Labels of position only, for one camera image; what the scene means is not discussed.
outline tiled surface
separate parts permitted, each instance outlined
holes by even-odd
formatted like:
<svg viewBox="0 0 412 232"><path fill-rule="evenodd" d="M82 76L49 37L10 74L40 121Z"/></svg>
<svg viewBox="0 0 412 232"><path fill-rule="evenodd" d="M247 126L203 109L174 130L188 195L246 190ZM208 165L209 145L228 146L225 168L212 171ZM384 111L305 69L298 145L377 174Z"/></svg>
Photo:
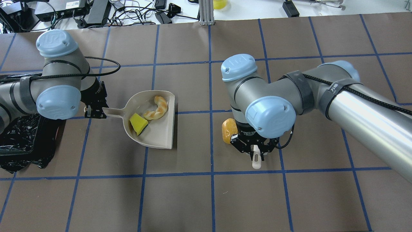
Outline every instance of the tiled surface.
<svg viewBox="0 0 412 232"><path fill-rule="evenodd" d="M64 231L75 180L16 181L1 231Z"/></svg>
<svg viewBox="0 0 412 232"><path fill-rule="evenodd" d="M70 231L137 231L141 178L79 180Z"/></svg>
<svg viewBox="0 0 412 232"><path fill-rule="evenodd" d="M318 56L309 18L262 19L267 57Z"/></svg>
<svg viewBox="0 0 412 232"><path fill-rule="evenodd" d="M286 175L295 231L367 231L352 172Z"/></svg>
<svg viewBox="0 0 412 232"><path fill-rule="evenodd" d="M313 17L323 55L373 54L359 15Z"/></svg>
<svg viewBox="0 0 412 232"><path fill-rule="evenodd" d="M262 78L274 82L347 60L367 87L412 109L410 17L69 31L85 55L123 65L100 78L110 107L152 88L176 95L173 149L135 143L119 118L70 119L46 169L0 173L0 231L408 231L411 185L318 111L299 116L290 145L254 170L248 155L222 141L222 122L233 116L219 69L227 57L249 53ZM1 74L41 69L38 35L16 35ZM4 56L11 38L0 38Z"/></svg>
<svg viewBox="0 0 412 232"><path fill-rule="evenodd" d="M216 231L288 231L282 174L215 175Z"/></svg>
<svg viewBox="0 0 412 232"><path fill-rule="evenodd" d="M210 176L147 178L141 231L212 231L210 182Z"/></svg>
<svg viewBox="0 0 412 232"><path fill-rule="evenodd" d="M393 170L359 171L358 180L375 231L408 231L412 185Z"/></svg>
<svg viewBox="0 0 412 232"><path fill-rule="evenodd" d="M363 19L378 53L412 52L411 13L365 14Z"/></svg>

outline yellow sponge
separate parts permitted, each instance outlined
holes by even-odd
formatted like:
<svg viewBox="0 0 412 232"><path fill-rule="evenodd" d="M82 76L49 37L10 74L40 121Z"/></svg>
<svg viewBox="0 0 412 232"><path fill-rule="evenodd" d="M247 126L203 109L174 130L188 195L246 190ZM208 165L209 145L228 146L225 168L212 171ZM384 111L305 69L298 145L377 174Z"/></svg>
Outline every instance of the yellow sponge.
<svg viewBox="0 0 412 232"><path fill-rule="evenodd" d="M138 114L134 113L129 119L131 125L133 126L134 131L137 135L142 133L142 130L149 124L146 119L140 117Z"/></svg>

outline yellow object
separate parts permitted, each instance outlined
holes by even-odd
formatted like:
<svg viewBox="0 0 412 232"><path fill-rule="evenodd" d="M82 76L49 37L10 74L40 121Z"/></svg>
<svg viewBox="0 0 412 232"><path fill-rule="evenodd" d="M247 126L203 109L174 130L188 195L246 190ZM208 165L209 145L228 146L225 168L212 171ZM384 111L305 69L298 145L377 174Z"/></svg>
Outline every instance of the yellow object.
<svg viewBox="0 0 412 232"><path fill-rule="evenodd" d="M149 124L146 119L140 117L138 114L134 113L132 117L129 119L131 125L133 126L134 131L136 131L137 135L142 133L142 130Z"/></svg>
<svg viewBox="0 0 412 232"><path fill-rule="evenodd" d="M234 134L237 134L236 122L233 118L228 118L222 124L223 141L230 144L230 138Z"/></svg>
<svg viewBox="0 0 412 232"><path fill-rule="evenodd" d="M213 0L213 9L222 9L226 4L227 0Z"/></svg>

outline dustpan handle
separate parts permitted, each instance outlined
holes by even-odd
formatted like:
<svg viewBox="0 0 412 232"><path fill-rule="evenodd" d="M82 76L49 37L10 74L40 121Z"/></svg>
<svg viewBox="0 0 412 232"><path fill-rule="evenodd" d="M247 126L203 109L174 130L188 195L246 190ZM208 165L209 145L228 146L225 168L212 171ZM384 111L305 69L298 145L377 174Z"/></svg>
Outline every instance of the dustpan handle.
<svg viewBox="0 0 412 232"><path fill-rule="evenodd" d="M105 115L108 117L122 118L124 116L124 112L121 109L105 108L105 107L103 107L102 109Z"/></svg>

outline orange object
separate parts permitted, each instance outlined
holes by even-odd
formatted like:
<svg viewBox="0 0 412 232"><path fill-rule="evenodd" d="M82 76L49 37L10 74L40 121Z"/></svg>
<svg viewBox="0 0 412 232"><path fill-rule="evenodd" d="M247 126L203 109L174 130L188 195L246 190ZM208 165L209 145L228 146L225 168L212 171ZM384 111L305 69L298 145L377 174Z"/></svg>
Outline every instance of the orange object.
<svg viewBox="0 0 412 232"><path fill-rule="evenodd" d="M236 122L233 118L228 118L222 124L223 141L230 144L230 138L234 134L237 134Z"/></svg>

